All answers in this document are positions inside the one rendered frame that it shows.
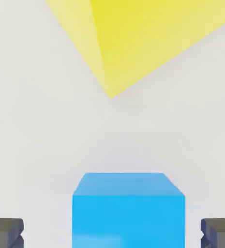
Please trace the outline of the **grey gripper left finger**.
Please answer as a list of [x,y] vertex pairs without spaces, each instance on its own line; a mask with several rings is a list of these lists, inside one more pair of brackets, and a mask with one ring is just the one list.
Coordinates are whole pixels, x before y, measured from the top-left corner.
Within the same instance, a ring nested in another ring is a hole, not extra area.
[[0,218],[0,248],[24,248],[21,218]]

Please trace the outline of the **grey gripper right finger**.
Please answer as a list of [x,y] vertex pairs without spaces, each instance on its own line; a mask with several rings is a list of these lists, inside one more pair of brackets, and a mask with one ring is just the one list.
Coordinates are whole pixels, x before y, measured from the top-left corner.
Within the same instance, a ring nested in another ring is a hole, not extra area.
[[225,248],[225,218],[201,220],[201,248]]

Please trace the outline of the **small blue cube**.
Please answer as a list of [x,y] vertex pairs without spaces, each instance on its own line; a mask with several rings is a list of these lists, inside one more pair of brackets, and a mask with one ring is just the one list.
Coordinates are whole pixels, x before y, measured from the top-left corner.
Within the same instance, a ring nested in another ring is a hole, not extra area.
[[72,248],[185,248],[185,195],[162,173],[86,173]]

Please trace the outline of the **large yellow box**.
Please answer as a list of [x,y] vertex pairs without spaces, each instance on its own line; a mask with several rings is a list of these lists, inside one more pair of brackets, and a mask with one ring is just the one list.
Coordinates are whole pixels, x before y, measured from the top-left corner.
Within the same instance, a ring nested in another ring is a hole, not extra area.
[[225,24],[225,0],[45,0],[109,97]]

